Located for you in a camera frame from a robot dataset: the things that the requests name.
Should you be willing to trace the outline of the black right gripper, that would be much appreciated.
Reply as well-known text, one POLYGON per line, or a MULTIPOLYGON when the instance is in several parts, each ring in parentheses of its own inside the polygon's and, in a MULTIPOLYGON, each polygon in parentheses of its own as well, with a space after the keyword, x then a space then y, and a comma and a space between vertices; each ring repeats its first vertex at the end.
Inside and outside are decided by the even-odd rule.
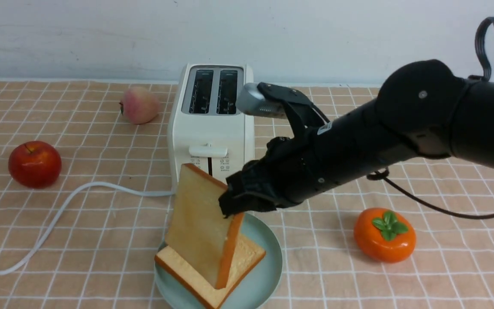
POLYGON ((218 198, 222 215, 299 205, 342 184, 336 164, 316 129, 292 139, 276 137, 265 156, 226 178, 227 190, 218 198))

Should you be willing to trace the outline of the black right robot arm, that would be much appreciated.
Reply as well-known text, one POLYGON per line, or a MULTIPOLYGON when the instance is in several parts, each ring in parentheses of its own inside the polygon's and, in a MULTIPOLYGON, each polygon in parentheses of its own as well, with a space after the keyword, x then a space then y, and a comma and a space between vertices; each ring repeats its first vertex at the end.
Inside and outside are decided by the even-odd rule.
POLYGON ((272 139, 265 156, 226 178, 226 217, 294 207, 415 157, 494 169, 494 83, 456 77, 435 59, 396 70, 377 98, 333 121, 303 93, 263 82, 245 85, 236 107, 288 119, 294 137, 272 139))

